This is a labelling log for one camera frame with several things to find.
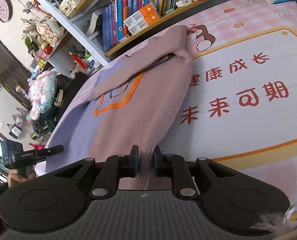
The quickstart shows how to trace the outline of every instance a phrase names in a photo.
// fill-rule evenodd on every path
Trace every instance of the pink clock face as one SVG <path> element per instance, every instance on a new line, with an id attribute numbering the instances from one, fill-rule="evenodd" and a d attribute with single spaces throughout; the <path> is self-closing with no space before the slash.
<path id="1" fill-rule="evenodd" d="M 10 8 L 5 0 L 0 0 L 0 18 L 3 22 L 7 22 L 10 17 Z"/>

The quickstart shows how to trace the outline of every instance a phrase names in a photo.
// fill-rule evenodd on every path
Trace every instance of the wall clock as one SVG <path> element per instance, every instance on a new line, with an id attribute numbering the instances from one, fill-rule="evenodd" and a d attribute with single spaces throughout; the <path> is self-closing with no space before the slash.
<path id="1" fill-rule="evenodd" d="M 12 18 L 13 8 L 10 0 L 0 0 L 0 21 L 7 22 Z"/>

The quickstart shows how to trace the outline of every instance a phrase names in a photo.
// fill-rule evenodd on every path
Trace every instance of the human hand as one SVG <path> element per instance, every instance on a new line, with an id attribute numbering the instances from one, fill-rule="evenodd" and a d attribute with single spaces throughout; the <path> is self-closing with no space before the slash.
<path id="1" fill-rule="evenodd" d="M 17 174 L 17 173 L 12 173 L 9 176 L 9 188 L 16 186 L 19 183 L 23 183 L 26 182 L 28 180 L 32 180 L 36 178 L 36 172 L 33 170 L 32 173 L 28 176 L 27 178 L 22 177 L 21 175 Z"/>

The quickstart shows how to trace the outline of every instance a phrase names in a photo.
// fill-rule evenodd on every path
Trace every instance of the orange box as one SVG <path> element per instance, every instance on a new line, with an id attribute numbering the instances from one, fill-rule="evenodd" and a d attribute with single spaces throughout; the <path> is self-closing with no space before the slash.
<path id="1" fill-rule="evenodd" d="M 155 12 L 152 12 L 151 14 L 149 14 L 148 16 L 146 16 L 146 17 L 144 18 L 144 21 L 146 21 L 146 23 L 147 23 L 148 25 L 151 25 L 151 24 L 157 22 L 160 18 L 161 18 L 161 17 L 160 17 L 160 15 L 158 14 L 158 12 L 155 11 Z"/>
<path id="2" fill-rule="evenodd" d="M 132 14 L 130 17 L 125 19 L 123 22 L 125 25 L 130 28 L 131 26 L 134 26 L 137 22 L 143 21 L 143 19 L 150 15 L 152 12 L 156 10 L 156 6 L 154 3 L 149 3 L 145 5 L 143 8 L 141 8 L 139 11 Z"/>
<path id="3" fill-rule="evenodd" d="M 150 15 L 155 10 L 156 10 L 156 6 L 154 5 L 154 3 L 149 3 L 149 4 L 145 5 L 143 8 L 139 9 L 138 11 L 145 18 L 146 16 Z"/>
<path id="4" fill-rule="evenodd" d="M 161 17 L 158 14 L 158 12 L 155 11 L 155 12 L 149 14 L 148 16 L 146 16 L 145 18 L 136 22 L 134 25 L 129 27 L 128 30 L 131 34 L 135 34 L 135 33 L 139 32 L 140 30 L 146 28 L 147 26 L 153 24 L 154 22 L 157 22 L 160 18 Z"/>

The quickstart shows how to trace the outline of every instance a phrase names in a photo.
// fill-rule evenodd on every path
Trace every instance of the plush toy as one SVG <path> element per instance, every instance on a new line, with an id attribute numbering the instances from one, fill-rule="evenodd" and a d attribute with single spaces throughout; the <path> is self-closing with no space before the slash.
<path id="1" fill-rule="evenodd" d="M 45 71 L 31 81 L 28 95 L 32 101 L 29 114 L 33 120 L 37 120 L 40 113 L 50 108 L 55 94 L 55 76 L 55 71 Z"/>

